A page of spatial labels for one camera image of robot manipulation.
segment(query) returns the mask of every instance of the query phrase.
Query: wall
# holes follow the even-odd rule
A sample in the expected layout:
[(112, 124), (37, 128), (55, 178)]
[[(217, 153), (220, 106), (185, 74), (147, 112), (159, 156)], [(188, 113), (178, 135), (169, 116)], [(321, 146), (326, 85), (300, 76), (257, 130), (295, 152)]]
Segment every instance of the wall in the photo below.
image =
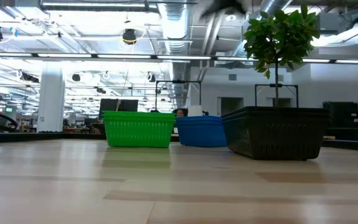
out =
[[(279, 90), (281, 98), (291, 98), (295, 102), (295, 96), (286, 88)], [(255, 106), (255, 91), (253, 85), (231, 86), (231, 85), (203, 85), (202, 107), (210, 115), (218, 115), (218, 97), (243, 98), (244, 106)], [(267, 99), (274, 98), (274, 88), (267, 87), (258, 94), (258, 106), (271, 106)]]
[(312, 64), (293, 72), (300, 105), (321, 108), (324, 101), (358, 102), (358, 65)]

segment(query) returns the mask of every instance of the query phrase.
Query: table surface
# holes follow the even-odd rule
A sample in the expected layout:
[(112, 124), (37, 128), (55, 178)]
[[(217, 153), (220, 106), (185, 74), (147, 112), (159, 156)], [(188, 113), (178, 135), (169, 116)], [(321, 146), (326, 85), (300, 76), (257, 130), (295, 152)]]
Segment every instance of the table surface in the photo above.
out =
[(177, 143), (0, 144), (0, 224), (56, 222), (358, 224), (358, 151), (322, 148), (303, 162)]

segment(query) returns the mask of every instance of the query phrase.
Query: black basket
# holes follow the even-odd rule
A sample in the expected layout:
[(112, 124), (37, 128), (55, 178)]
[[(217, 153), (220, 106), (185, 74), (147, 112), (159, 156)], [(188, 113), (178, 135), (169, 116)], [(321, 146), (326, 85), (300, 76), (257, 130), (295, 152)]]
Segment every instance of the black basket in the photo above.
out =
[(248, 106), (223, 116), (230, 150), (265, 160), (316, 159), (329, 110)]

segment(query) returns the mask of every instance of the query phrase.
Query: white column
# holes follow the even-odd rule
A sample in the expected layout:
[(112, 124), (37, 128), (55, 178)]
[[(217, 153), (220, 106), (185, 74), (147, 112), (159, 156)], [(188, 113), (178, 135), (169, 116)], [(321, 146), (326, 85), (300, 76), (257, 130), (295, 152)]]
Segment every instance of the white column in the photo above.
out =
[(37, 132), (62, 131), (65, 77), (59, 62), (45, 62), (41, 76)]

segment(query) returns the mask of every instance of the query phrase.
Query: desk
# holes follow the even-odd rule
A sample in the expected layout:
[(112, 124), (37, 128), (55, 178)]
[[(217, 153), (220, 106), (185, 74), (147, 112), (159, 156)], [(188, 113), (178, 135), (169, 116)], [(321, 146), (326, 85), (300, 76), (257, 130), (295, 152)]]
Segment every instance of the desk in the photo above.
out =
[(64, 128), (63, 132), (66, 133), (89, 133), (89, 128)]

